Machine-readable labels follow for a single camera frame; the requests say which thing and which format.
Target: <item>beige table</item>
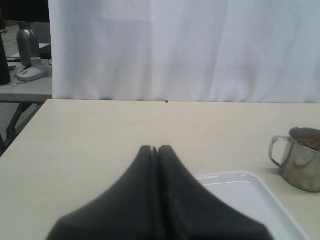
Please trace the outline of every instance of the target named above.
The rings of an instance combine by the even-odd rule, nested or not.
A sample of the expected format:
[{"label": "beige table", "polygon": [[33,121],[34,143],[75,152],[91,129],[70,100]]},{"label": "beige table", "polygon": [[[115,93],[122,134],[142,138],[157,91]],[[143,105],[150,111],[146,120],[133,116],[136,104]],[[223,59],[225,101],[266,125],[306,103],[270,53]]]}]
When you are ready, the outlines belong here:
[{"label": "beige table", "polygon": [[293,126],[320,128],[320,104],[48,100],[0,158],[0,238],[43,240],[141,145],[168,144],[193,174],[256,173],[320,239],[320,195],[286,183],[267,156],[270,138]]}]

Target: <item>computer mouse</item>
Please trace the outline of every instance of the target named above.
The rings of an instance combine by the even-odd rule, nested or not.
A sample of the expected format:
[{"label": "computer mouse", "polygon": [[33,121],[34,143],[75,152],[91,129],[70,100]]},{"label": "computer mouse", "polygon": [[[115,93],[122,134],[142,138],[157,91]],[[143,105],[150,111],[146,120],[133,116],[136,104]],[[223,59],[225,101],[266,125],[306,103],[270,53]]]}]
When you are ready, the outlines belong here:
[{"label": "computer mouse", "polygon": [[23,82],[30,82],[47,75],[49,68],[45,65],[33,65],[21,72],[17,73],[16,77]]}]

